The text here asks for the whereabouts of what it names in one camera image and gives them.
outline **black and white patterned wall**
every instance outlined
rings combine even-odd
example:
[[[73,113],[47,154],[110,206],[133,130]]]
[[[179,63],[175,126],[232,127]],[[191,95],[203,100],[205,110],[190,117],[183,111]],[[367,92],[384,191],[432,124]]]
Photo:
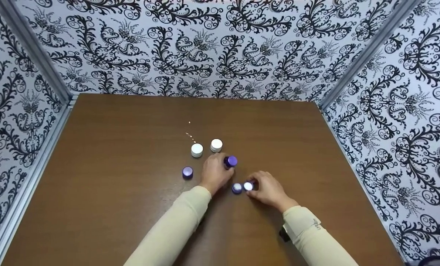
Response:
[[[72,93],[319,102],[399,0],[16,0]],[[0,17],[0,224],[61,103]],[[406,260],[440,254],[440,0],[324,114]]]
[[[324,115],[405,258],[440,255],[440,0],[423,0]]]
[[[397,0],[17,0],[74,93],[320,101]]]
[[[0,226],[61,108],[0,17]]]

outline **small white cap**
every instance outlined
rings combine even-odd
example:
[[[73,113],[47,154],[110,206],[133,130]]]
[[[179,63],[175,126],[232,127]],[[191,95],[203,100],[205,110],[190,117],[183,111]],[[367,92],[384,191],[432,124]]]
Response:
[[[253,190],[253,184],[251,184],[250,182],[245,182],[243,184],[243,188],[245,189],[245,191]]]
[[[223,142],[219,139],[213,139],[210,143],[210,150],[214,153],[219,153],[221,151],[221,147],[223,147]]]
[[[200,143],[195,143],[194,145],[192,145],[192,147],[191,147],[192,157],[194,157],[194,158],[201,157],[202,152],[203,152],[203,147]]]

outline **white cylinder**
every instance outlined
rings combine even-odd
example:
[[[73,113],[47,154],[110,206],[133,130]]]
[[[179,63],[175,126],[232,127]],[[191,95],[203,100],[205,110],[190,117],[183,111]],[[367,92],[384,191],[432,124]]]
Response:
[[[203,147],[200,143],[195,143],[194,145],[192,145],[191,147],[191,155],[194,158],[199,158],[202,156],[203,153]]]
[[[210,150],[214,153],[219,153],[223,147],[223,142],[219,139],[213,139],[210,143]]]

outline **beige sleeve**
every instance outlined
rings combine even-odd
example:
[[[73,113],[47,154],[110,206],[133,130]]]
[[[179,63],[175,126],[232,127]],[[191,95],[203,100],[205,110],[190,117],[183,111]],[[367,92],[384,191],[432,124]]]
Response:
[[[124,266],[170,266],[199,225],[212,195],[196,186],[183,192],[149,230]]]
[[[282,216],[287,234],[309,266],[358,266],[307,208],[295,206]]]

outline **brown tabletop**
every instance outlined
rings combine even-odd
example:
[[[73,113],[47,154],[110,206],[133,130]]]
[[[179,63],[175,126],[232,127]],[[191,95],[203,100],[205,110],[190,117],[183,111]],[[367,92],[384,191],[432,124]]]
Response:
[[[203,157],[190,155],[192,138]],[[361,266],[402,265],[313,103],[81,95],[4,266],[122,265],[178,195],[200,180],[213,138],[238,157],[233,181],[269,171]],[[194,178],[181,177],[192,166]],[[305,265],[281,214],[230,189],[215,196],[176,261]]]

